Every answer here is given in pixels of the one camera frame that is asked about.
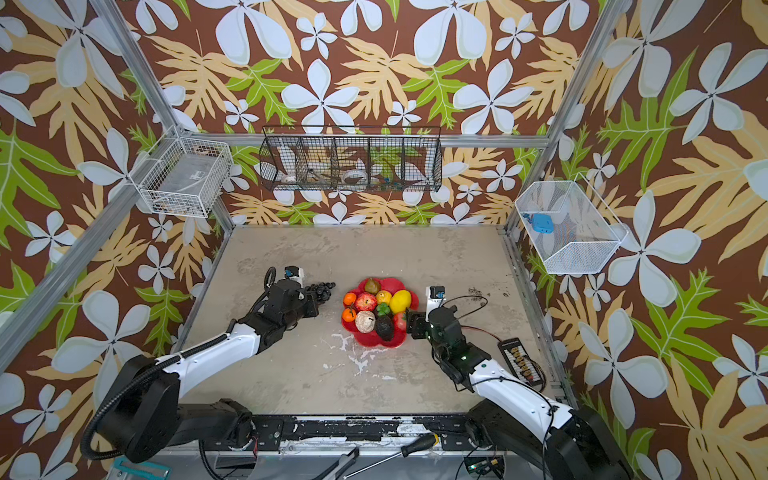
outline blue toy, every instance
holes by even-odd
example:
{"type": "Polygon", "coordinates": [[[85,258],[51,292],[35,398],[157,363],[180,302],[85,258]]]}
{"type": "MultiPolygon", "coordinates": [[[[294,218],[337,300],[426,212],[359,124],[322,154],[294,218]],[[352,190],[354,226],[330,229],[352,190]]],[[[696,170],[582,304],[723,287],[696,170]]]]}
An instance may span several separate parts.
{"type": "Polygon", "coordinates": [[[552,224],[552,217],[544,214],[528,215],[523,214],[523,217],[533,225],[533,231],[539,233],[552,233],[554,232],[554,225],[552,224]]]}

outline white wire basket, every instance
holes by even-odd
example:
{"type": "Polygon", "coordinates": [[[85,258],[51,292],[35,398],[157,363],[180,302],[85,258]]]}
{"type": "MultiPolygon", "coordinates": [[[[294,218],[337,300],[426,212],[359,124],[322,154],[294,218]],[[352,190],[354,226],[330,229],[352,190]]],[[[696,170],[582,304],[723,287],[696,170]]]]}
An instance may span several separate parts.
{"type": "Polygon", "coordinates": [[[232,152],[219,141],[198,140],[168,131],[149,160],[155,161],[136,185],[152,213],[208,218],[230,175],[232,152]]]}
{"type": "Polygon", "coordinates": [[[629,233],[629,229],[619,221],[599,193],[588,182],[587,185],[593,190],[594,196],[614,215],[615,225],[608,224],[575,181],[534,182],[515,200],[515,207],[523,217],[525,230],[543,260],[547,273],[599,273],[629,233]],[[551,218],[552,233],[534,230],[529,218],[537,214],[551,218]]]}

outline black wire basket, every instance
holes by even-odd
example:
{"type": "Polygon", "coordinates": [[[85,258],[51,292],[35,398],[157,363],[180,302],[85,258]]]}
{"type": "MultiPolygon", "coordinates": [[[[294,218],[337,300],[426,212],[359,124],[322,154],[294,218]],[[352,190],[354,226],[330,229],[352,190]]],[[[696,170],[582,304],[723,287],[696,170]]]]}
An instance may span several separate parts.
{"type": "Polygon", "coordinates": [[[268,190],[437,191],[442,182],[440,129],[341,127],[325,134],[263,128],[260,173],[268,190]]]}

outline screwdriver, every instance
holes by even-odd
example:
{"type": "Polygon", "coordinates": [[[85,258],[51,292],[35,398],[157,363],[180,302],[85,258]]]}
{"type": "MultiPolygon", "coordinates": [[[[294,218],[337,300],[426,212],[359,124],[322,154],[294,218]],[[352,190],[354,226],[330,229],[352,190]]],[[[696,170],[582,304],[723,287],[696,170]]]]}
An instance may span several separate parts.
{"type": "Polygon", "coordinates": [[[347,480],[349,477],[353,477],[354,475],[357,475],[359,473],[364,472],[365,470],[368,470],[369,468],[373,468],[377,465],[381,465],[382,463],[392,460],[393,458],[397,457],[407,457],[408,455],[411,455],[415,452],[421,452],[422,450],[429,450],[433,446],[437,445],[438,437],[434,433],[427,433],[424,435],[419,436],[414,442],[409,443],[408,445],[402,447],[400,449],[400,452],[391,455],[387,458],[384,458],[383,460],[379,460],[378,462],[374,463],[373,465],[368,465],[365,468],[361,468],[360,470],[357,470],[355,472],[350,473],[349,475],[344,475],[342,477],[342,480],[347,480]]]}

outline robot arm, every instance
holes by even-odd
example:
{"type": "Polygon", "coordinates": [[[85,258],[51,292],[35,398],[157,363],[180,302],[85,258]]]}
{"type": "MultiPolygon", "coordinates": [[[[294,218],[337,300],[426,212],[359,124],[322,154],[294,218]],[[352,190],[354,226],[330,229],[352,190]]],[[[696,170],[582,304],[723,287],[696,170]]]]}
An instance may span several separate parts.
{"type": "Polygon", "coordinates": [[[81,440],[83,456],[103,460],[125,455],[143,462],[167,445],[193,440],[214,440],[241,447],[250,437],[251,413],[231,399],[213,404],[179,404],[179,399],[206,378],[233,363],[261,353],[296,327],[314,317],[330,297],[333,284],[303,287],[301,269],[289,266],[285,278],[274,282],[274,268],[264,280],[264,293],[248,314],[229,327],[183,352],[148,359],[128,360],[105,400],[86,426],[81,440]],[[95,433],[115,450],[94,452],[95,433]]]}
{"type": "Polygon", "coordinates": [[[426,296],[426,313],[409,312],[407,331],[429,341],[432,358],[456,385],[485,398],[467,415],[475,445],[517,452],[557,480],[632,478],[627,459],[594,410],[574,410],[511,375],[466,341],[456,308],[443,306],[443,287],[429,287],[426,296]]]}

